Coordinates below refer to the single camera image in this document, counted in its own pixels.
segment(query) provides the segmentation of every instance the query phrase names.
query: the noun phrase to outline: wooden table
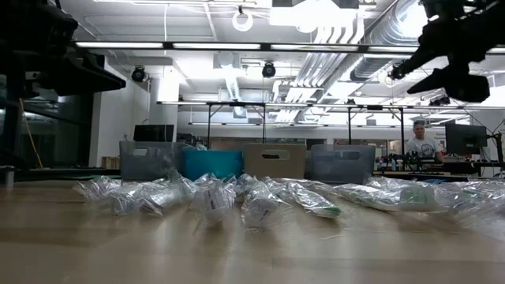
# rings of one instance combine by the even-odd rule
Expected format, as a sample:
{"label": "wooden table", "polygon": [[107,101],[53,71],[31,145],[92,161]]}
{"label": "wooden table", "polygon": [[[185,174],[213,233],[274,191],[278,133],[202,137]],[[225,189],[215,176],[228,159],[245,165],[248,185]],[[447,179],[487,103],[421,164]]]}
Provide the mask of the wooden table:
{"label": "wooden table", "polygon": [[187,206],[163,218],[95,214],[70,181],[0,189],[0,283],[504,283],[505,243],[335,200],[322,219],[296,207],[262,233],[240,208],[193,232]]}

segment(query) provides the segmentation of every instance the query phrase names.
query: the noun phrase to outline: computer monitor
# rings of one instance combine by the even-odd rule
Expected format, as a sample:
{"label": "computer monitor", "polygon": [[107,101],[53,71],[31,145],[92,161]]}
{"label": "computer monitor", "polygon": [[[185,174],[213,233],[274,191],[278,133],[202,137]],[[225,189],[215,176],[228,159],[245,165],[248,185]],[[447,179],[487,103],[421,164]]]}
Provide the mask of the computer monitor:
{"label": "computer monitor", "polygon": [[143,142],[172,142],[173,125],[135,125],[133,140]]}
{"label": "computer monitor", "polygon": [[445,125],[448,154],[480,154],[488,146],[486,128],[477,125]]}

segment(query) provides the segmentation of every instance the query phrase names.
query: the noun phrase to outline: plastic bin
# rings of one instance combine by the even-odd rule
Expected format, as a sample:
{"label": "plastic bin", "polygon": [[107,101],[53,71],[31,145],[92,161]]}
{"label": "plastic bin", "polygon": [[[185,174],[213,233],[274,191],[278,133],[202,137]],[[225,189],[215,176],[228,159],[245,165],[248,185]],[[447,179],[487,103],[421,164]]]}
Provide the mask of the plastic bin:
{"label": "plastic bin", "polygon": [[193,146],[171,142],[119,142],[121,176],[130,181],[154,181],[166,177],[172,167],[184,170],[182,152]]}
{"label": "plastic bin", "polygon": [[217,178],[244,172],[242,151],[184,151],[185,176],[192,181],[207,173]]}
{"label": "plastic bin", "polygon": [[373,175],[375,146],[314,145],[310,153],[313,180],[361,185]]}

